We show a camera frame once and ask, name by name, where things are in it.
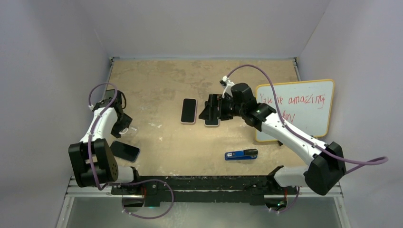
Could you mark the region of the clear phone case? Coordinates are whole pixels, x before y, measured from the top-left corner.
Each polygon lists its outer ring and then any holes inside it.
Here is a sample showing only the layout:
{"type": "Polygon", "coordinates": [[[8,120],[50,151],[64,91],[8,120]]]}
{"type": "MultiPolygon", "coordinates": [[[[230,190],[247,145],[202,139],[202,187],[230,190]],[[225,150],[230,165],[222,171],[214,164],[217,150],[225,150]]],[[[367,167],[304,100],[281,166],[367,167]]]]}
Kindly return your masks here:
{"type": "Polygon", "coordinates": [[[126,133],[135,133],[135,134],[137,134],[137,132],[138,132],[138,129],[137,128],[135,128],[135,127],[133,127],[133,126],[129,126],[129,127],[126,127],[126,128],[124,128],[122,131],[120,131],[119,133],[120,134],[126,134],[126,133]]]}

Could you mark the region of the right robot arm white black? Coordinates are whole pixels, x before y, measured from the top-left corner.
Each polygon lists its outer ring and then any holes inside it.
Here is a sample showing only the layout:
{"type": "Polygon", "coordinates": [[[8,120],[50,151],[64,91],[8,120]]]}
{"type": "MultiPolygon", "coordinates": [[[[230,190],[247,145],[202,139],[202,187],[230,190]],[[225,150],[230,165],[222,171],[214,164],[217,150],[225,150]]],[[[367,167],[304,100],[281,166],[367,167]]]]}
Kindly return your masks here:
{"type": "Polygon", "coordinates": [[[306,164],[303,167],[280,166],[270,173],[267,188],[279,193],[285,187],[309,187],[318,195],[326,195],[345,175],[346,167],[337,157],[343,156],[336,142],[327,144],[304,133],[281,119],[281,114],[265,103],[257,102],[246,83],[230,85],[230,93],[210,94],[198,118],[211,121],[231,120],[235,116],[256,130],[280,141],[306,164]]]}

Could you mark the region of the blue-edged phone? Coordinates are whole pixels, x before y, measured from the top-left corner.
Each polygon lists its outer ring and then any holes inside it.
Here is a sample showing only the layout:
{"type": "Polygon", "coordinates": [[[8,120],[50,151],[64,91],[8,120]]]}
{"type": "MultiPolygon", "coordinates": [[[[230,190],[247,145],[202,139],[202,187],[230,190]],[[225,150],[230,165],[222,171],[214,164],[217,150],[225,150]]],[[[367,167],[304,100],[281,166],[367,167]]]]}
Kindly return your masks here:
{"type": "Polygon", "coordinates": [[[115,157],[128,162],[135,162],[140,153],[139,148],[118,141],[114,141],[110,149],[115,157]]]}

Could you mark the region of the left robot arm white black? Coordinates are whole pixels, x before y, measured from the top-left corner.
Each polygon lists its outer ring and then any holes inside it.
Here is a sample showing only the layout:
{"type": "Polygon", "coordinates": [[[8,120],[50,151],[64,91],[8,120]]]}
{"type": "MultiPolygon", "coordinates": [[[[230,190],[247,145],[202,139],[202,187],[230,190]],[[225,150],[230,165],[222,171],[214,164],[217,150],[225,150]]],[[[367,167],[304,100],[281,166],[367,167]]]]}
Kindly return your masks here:
{"type": "Polygon", "coordinates": [[[97,187],[101,184],[123,183],[129,194],[137,194],[142,187],[134,167],[117,164],[115,155],[137,155],[139,149],[118,142],[129,130],[132,118],[124,113],[125,95],[107,90],[103,100],[93,109],[93,120],[85,136],[68,148],[73,173],[79,187],[97,187]]]}

